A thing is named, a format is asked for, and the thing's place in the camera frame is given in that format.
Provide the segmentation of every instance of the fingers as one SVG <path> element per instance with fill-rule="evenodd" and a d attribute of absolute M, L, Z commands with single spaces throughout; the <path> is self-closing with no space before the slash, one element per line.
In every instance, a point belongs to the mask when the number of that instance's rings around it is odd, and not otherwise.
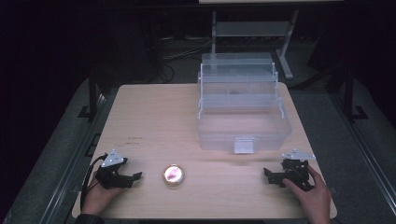
<path fill-rule="evenodd" d="M 312 168 L 312 166 L 308 165 L 307 168 L 308 168 L 309 174 L 311 174 L 312 178 L 314 178 L 315 186 L 318 186 L 318 187 L 325 186 L 321 175 L 316 170 L 314 170 L 314 168 Z"/>
<path fill-rule="evenodd" d="M 291 191 L 297 196 L 298 199 L 303 197 L 303 195 L 305 194 L 305 192 L 297 187 L 291 180 L 283 179 L 283 183 L 288 189 L 291 189 Z"/>

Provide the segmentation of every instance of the table top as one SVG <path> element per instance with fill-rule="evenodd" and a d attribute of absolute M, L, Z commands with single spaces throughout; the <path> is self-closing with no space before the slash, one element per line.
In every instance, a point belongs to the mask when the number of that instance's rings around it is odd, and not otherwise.
<path fill-rule="evenodd" d="M 101 215 L 109 218 L 267 219 L 304 218 L 289 189 L 268 184 L 263 167 L 283 172 L 281 153 L 312 153 L 285 84 L 279 83 L 292 132 L 280 150 L 237 155 L 205 151 L 197 132 L 197 84 L 127 85 L 119 89 L 93 159 L 115 148 L 128 162 L 121 175 L 143 172 Z M 311 166 L 320 172 L 315 160 Z M 163 181 L 164 169 L 180 165 L 178 187 Z M 79 198 L 73 216 L 79 214 Z M 331 217 L 336 216 L 332 202 Z"/>

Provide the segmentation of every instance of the hand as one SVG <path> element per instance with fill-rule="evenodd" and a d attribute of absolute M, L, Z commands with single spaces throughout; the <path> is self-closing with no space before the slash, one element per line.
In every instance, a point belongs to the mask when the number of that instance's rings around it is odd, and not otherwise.
<path fill-rule="evenodd" d="M 117 195 L 124 191 L 120 188 L 105 189 L 99 184 L 95 176 L 96 172 L 93 173 L 93 178 L 88 186 L 88 193 L 85 196 L 81 214 L 98 216 Z"/>
<path fill-rule="evenodd" d="M 320 174 L 309 165 L 307 168 L 315 181 L 313 189 L 303 191 L 288 179 L 283 179 L 283 183 L 299 199 L 301 207 L 311 224 L 330 224 L 330 201 L 332 195 Z"/>

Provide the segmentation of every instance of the small round container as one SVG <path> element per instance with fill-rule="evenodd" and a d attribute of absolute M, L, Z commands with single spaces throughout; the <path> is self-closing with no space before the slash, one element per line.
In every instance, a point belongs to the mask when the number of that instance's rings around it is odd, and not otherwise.
<path fill-rule="evenodd" d="M 172 164 L 163 171 L 163 181 L 167 186 L 176 187 L 183 182 L 184 174 L 180 166 Z"/>

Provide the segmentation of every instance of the plastic storage bin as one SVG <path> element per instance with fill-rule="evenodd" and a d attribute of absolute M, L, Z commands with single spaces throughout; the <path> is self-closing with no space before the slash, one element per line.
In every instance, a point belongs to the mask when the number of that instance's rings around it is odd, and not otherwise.
<path fill-rule="evenodd" d="M 204 54 L 199 74 L 202 149 L 277 150 L 291 132 L 268 53 Z"/>

